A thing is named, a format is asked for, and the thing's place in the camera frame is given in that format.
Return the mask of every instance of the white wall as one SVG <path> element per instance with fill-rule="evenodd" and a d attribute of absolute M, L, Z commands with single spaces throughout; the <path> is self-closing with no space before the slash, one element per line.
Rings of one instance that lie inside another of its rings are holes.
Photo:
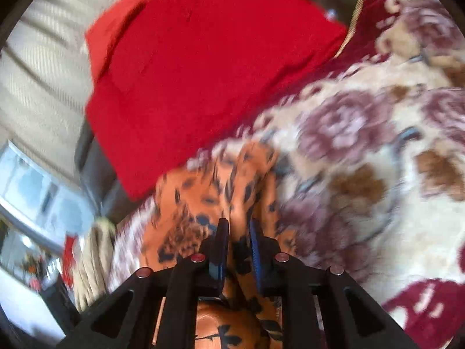
<path fill-rule="evenodd" d="M 42 298 L 0 269 L 0 304 L 16 326 L 40 340 L 56 344 L 64 337 Z"/>
<path fill-rule="evenodd" d="M 0 125 L 0 148 L 10 139 L 11 133 L 2 125 Z"/>

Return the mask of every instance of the white fabric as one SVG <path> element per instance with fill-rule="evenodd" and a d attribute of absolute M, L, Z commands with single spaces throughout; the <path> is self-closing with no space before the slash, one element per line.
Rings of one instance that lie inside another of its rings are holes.
<path fill-rule="evenodd" d="M 115 1 L 34 0 L 1 52 L 0 124 L 41 165 L 71 180 L 92 92 L 84 33 Z"/>

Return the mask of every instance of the floral blanket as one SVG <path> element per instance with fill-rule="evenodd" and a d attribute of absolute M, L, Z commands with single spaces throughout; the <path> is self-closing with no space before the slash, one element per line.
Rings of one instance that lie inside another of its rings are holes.
<path fill-rule="evenodd" d="M 420 348 L 444 348 L 465 319 L 464 88 L 465 38 L 439 0 L 359 0 L 333 60 L 187 166 L 248 140 L 280 150 L 285 250 L 342 265 Z M 110 289 L 154 208 L 124 221 Z"/>

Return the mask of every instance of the screw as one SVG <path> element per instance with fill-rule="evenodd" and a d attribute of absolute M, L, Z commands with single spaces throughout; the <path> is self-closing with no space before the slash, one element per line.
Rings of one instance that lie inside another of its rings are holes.
<path fill-rule="evenodd" d="M 205 261 L 205 255 L 203 253 L 194 253 L 191 256 L 191 261 L 192 262 L 203 262 Z"/>
<path fill-rule="evenodd" d="M 344 268 L 340 265 L 331 265 L 329 271 L 334 275 L 341 275 L 344 272 Z"/>
<path fill-rule="evenodd" d="M 288 262 L 289 261 L 289 255 L 284 252 L 279 252 L 276 256 L 274 256 L 274 258 L 277 262 Z"/>
<path fill-rule="evenodd" d="M 152 269 L 147 267 L 136 270 L 136 276 L 139 278 L 147 278 L 150 274 L 152 274 Z"/>

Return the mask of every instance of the orange leopard print cloth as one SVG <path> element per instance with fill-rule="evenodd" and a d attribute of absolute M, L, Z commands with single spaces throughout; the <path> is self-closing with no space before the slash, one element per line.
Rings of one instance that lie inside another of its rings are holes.
<path fill-rule="evenodd" d="M 221 154 L 198 170 L 173 170 L 157 183 L 141 266 L 154 271 L 173 267 L 216 232 L 219 218 L 230 223 L 224 302 L 199 303 L 196 349 L 282 347 L 278 309 L 257 292 L 246 240 L 252 218 L 261 223 L 266 236 L 275 237 L 278 211 L 272 167 L 277 157 L 266 145 L 248 143 L 237 157 Z M 286 240 L 278 241 L 283 251 L 292 252 Z"/>

